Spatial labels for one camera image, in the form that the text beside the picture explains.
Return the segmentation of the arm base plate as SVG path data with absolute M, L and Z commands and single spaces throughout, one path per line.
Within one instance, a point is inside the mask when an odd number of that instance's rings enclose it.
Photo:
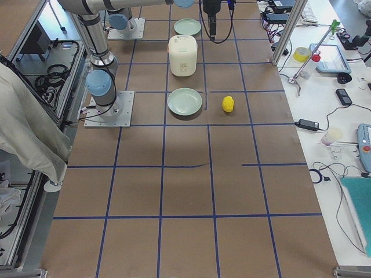
M 117 16 L 110 17 L 109 24 L 111 25 L 108 32 L 109 40 L 134 40 L 142 39 L 144 35 L 145 18 L 127 19 L 126 17 Z
M 129 128 L 132 118 L 134 104 L 134 91 L 117 91 L 117 98 L 109 107 L 97 106 L 93 97 L 90 98 L 89 105 L 94 108 L 89 109 L 85 117 L 85 128 Z

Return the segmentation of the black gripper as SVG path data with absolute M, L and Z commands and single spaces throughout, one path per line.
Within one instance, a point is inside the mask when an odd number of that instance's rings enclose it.
M 221 0 L 203 0 L 203 11 L 209 17 L 209 36 L 210 40 L 215 40 L 217 30 L 216 15 L 221 10 Z

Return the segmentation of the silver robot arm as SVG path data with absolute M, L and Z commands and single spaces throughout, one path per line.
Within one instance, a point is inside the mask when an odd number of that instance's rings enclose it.
M 85 47 L 90 51 L 90 61 L 93 66 L 106 69 L 108 69 L 111 64 L 117 65 L 117 62 L 115 61 L 115 56 L 108 48 L 107 37 L 104 35 L 99 11 L 104 10 L 109 14 L 122 15 L 125 19 L 121 22 L 124 25 L 127 25 L 130 23 L 129 17 L 132 15 L 132 7 L 175 4 L 180 8 L 188 9 L 193 5 L 193 3 L 193 1 L 162 0 L 59 1 L 61 7 L 73 15 L 75 27 L 77 28 Z
M 112 28 L 122 34 L 129 34 L 137 29 L 131 8 L 108 10 L 108 21 Z

